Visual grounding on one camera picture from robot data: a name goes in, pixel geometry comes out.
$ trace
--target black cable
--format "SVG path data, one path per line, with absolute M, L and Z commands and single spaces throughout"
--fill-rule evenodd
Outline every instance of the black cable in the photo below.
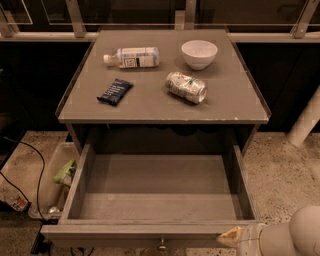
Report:
M 41 168 L 41 173 L 40 173 L 40 177 L 39 177 L 38 185 L 37 185 L 37 210 L 38 210 L 41 218 L 42 218 L 43 220 L 46 220 L 46 218 L 42 215 L 42 213 L 41 213 L 41 211 L 40 211 L 40 206 L 39 206 L 39 188 L 40 188 L 40 183 L 41 183 L 41 178 L 42 178 L 42 175 L 43 175 L 43 171 L 44 171 L 44 168 L 45 168 L 45 166 L 46 166 L 46 163 L 45 163 L 45 161 L 44 161 L 43 155 L 40 153 L 40 151 L 39 151 L 38 149 L 36 149 L 34 146 L 32 146 L 32 145 L 30 145 L 30 144 L 28 144 L 28 143 L 26 143 L 26 142 L 18 141 L 18 140 L 12 140 L 12 139 L 9 139 L 8 137 L 2 137 L 2 138 L 5 139 L 5 140 L 8 140 L 8 141 L 12 141 L 12 142 L 16 142 L 16 143 L 20 143 L 20 144 L 26 145 L 26 146 L 32 148 L 34 151 L 36 151 L 36 152 L 39 154 L 39 156 L 41 157 L 41 160 L 42 160 L 42 168 Z
M 82 256 L 85 256 L 84 255 L 84 251 L 85 251 L 84 248 L 79 247 L 78 250 L 81 252 Z M 91 251 L 89 252 L 89 254 L 87 256 L 91 256 L 93 251 L 94 251 L 94 248 L 91 249 Z M 72 247 L 70 248 L 70 254 L 71 254 L 71 256 L 75 256 Z
M 21 191 L 20 188 L 18 188 L 16 185 L 14 185 L 10 180 L 8 180 L 8 178 L 6 176 L 4 176 L 4 174 L 2 173 L 2 171 L 0 171 L 0 175 L 5 179 L 6 182 L 8 182 L 12 187 L 14 187 L 15 189 L 17 189 L 22 195 L 23 197 L 27 200 L 28 204 L 30 204 L 29 199 L 26 197 L 26 195 Z

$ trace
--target bottle cap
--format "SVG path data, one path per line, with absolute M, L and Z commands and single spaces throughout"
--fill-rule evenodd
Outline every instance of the bottle cap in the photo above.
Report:
M 114 66 L 113 58 L 109 54 L 103 55 L 103 62 L 107 64 L 107 66 Z

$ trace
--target power cord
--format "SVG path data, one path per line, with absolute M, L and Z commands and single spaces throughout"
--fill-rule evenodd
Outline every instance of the power cord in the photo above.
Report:
M 84 248 L 78 247 L 78 250 L 81 252 L 81 255 L 82 255 L 82 256 L 85 256 L 85 255 L 84 255 L 84 252 L 85 252 L 85 249 L 84 249 Z M 89 252 L 89 254 L 88 254 L 87 256 L 91 256 L 91 254 L 93 253 L 93 251 L 94 251 L 94 248 L 91 249 L 91 251 Z M 75 256 L 72 247 L 70 248 L 70 254 L 71 254 L 71 256 Z
M 8 141 L 12 141 L 12 142 L 15 142 L 15 143 L 20 143 L 20 144 L 23 144 L 23 145 L 26 145 L 30 148 L 32 148 L 34 151 L 36 151 L 38 153 L 38 155 L 41 157 L 41 160 L 42 160 L 42 168 L 41 168 L 41 173 L 40 173 L 40 177 L 39 177 L 39 180 L 38 180 L 38 185 L 37 185 L 37 210 L 40 214 L 40 217 L 42 218 L 42 220 L 46 221 L 46 218 L 42 215 L 41 211 L 40 211 L 40 206 L 39 206 L 39 188 L 40 188 L 40 183 L 41 183 L 41 178 L 42 178 L 42 175 L 43 175 L 43 171 L 44 171 L 44 168 L 45 168 L 45 161 L 44 161 L 44 158 L 43 158 L 43 155 L 40 153 L 40 151 L 38 149 L 36 149 L 34 146 L 30 145 L 29 143 L 26 143 L 26 142 L 23 142 L 23 141 L 18 141 L 18 140 L 13 140 L 13 139 L 10 139 L 8 137 L 5 137 L 5 136 L 2 136 L 3 139 L 5 140 L 8 140 Z M 2 177 L 10 184 L 12 185 L 13 187 L 15 187 L 17 190 L 20 191 L 20 193 L 25 197 L 25 199 L 28 201 L 28 203 L 30 203 L 30 201 L 28 200 L 28 198 L 25 196 L 25 194 L 18 188 L 16 187 L 15 185 L 13 185 L 10 181 L 8 181 L 8 179 L 3 175 L 3 173 L 0 171 Z

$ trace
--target white pole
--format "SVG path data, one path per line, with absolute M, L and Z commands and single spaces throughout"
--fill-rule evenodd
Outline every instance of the white pole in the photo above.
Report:
M 320 119 L 320 86 L 287 135 L 288 141 L 300 146 Z

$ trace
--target green object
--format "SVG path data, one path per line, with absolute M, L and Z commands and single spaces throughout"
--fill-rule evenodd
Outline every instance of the green object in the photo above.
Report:
M 66 163 L 60 169 L 60 171 L 53 177 L 53 181 L 57 184 L 63 184 L 70 187 L 76 169 L 76 160 L 72 159 L 68 163 Z

